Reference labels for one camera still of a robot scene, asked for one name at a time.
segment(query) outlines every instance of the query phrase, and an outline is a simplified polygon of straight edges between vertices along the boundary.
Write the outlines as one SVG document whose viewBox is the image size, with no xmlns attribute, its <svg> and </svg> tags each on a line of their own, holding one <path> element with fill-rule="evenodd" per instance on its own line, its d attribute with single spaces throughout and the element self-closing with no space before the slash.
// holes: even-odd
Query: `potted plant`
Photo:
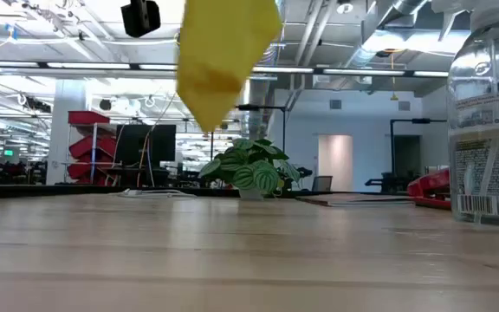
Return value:
<svg viewBox="0 0 499 312">
<path fill-rule="evenodd" d="M 289 157 L 271 141 L 238 139 L 233 143 L 202 168 L 200 178 L 221 179 L 237 187 L 241 198 L 253 199 L 282 189 L 284 179 L 300 180 L 300 173 L 287 162 Z"/>
</svg>

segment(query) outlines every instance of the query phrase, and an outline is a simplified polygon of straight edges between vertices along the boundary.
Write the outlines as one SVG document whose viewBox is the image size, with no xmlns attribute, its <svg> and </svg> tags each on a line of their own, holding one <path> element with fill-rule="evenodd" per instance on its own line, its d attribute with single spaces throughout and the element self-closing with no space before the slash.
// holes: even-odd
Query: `bottle label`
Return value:
<svg viewBox="0 0 499 312">
<path fill-rule="evenodd" d="M 459 101 L 450 130 L 461 213 L 499 216 L 499 94 Z"/>
</svg>

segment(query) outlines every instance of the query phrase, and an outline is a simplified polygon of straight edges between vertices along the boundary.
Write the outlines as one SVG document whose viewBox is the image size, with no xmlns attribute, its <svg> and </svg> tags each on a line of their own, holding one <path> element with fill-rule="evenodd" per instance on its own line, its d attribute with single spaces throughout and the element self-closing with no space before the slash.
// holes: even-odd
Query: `white column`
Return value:
<svg viewBox="0 0 499 312">
<path fill-rule="evenodd" d="M 89 110 L 86 93 L 86 82 L 81 80 L 59 80 L 55 87 L 55 102 L 53 106 L 53 119 L 51 121 L 51 143 L 49 144 L 48 177 L 47 185 L 54 185 L 67 181 L 65 178 L 68 142 L 74 143 L 81 136 L 74 129 L 68 127 L 68 112 Z"/>
</svg>

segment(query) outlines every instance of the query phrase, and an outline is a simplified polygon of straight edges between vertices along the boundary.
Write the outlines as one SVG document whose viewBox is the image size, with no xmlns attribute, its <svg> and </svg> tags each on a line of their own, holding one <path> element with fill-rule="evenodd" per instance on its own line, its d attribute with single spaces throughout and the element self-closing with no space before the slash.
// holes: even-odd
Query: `barcode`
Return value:
<svg viewBox="0 0 499 312">
<path fill-rule="evenodd" d="M 462 213 L 498 214 L 496 196 L 457 195 L 457 207 Z"/>
</svg>

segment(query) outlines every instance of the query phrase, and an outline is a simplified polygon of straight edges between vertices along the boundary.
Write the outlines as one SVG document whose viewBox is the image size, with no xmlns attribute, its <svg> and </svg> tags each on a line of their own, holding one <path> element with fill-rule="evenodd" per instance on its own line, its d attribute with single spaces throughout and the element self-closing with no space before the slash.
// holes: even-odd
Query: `ceiling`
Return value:
<svg viewBox="0 0 499 312">
<path fill-rule="evenodd" d="M 174 63 L 178 53 L 175 36 L 180 30 L 185 1 L 154 1 L 159 6 L 162 26 L 142 38 L 135 39 L 126 34 L 120 12 L 120 7 L 129 4 L 129 0 L 0 0 L 0 61 Z M 378 1 L 390 3 L 392 0 Z M 304 37 L 314 1 L 276 0 L 276 2 L 284 21 L 284 29 L 281 37 L 271 45 L 270 49 L 274 53 L 279 53 L 278 64 L 297 65 L 295 64 L 296 52 Z M 324 0 L 317 19 L 318 23 L 326 14 L 327 3 L 328 1 Z M 362 36 L 365 29 L 362 27 L 362 22 L 370 16 L 375 7 L 380 8 L 380 5 L 373 0 L 351 0 L 349 3 L 353 6 L 351 12 L 338 14 L 335 11 L 328 18 L 327 25 L 320 36 L 319 46 L 311 55 L 308 66 L 341 67 L 363 43 Z M 427 10 L 429 12 L 425 14 L 432 15 L 429 3 L 419 14 Z M 436 18 L 423 18 L 422 20 L 434 21 L 435 28 L 442 26 Z M 318 27 L 314 28 L 311 38 L 317 29 Z M 437 35 L 436 31 L 431 30 L 428 34 Z M 409 44 L 402 46 L 401 51 L 394 53 L 393 60 L 390 57 L 375 56 L 367 66 L 382 69 L 394 67 L 395 69 L 447 70 L 453 53 L 461 46 L 463 42 L 460 43 L 460 41 L 464 40 L 465 36 L 457 36 L 454 42 L 439 43 L 437 37 L 426 38 L 428 34 L 427 32 L 424 34 L 418 31 L 413 32 L 412 35 L 406 36 L 406 41 L 402 42 L 402 44 Z M 38 100 L 52 105 L 55 100 L 55 78 L 59 76 L 51 73 L 44 76 L 9 74 L 9 72 L 0 73 L 0 114 L 31 114 L 23 110 L 17 98 L 18 94 L 35 96 Z M 175 95 L 175 81 L 172 76 L 133 79 L 121 78 L 120 75 L 109 72 L 108 76 L 87 75 L 85 79 L 92 95 L 93 110 L 99 111 L 101 99 L 113 100 L 113 103 L 116 103 L 112 111 L 104 112 L 104 114 L 131 117 L 162 115 L 166 119 L 193 118 L 178 97 L 175 96 L 172 99 Z M 320 86 L 317 82 L 321 79 L 324 80 L 325 77 L 315 77 L 306 88 L 320 88 L 317 87 Z M 426 94 L 440 85 L 440 80 L 398 78 L 394 84 L 391 78 L 373 77 L 366 84 L 344 83 L 343 88 L 368 91 L 370 94 L 376 90 L 393 89 Z M 273 89 L 288 88 L 286 79 L 281 76 L 278 77 L 278 81 L 272 82 L 271 86 Z M 266 93 L 265 90 L 268 88 L 256 89 Z M 169 102 L 171 105 L 163 114 Z M 248 134 L 251 126 L 250 114 L 233 112 L 226 119 L 240 120 L 240 122 L 232 122 L 229 131 L 240 135 Z M 40 140 L 49 139 L 47 133 L 50 131 L 50 120 L 41 123 L 32 118 L 0 118 L 0 123 L 7 125 L 7 130 L 16 130 L 20 125 L 27 125 L 25 127 L 33 127 L 34 133 L 40 137 Z M 189 127 L 191 132 L 199 131 L 195 122 L 189 122 Z"/>
</svg>

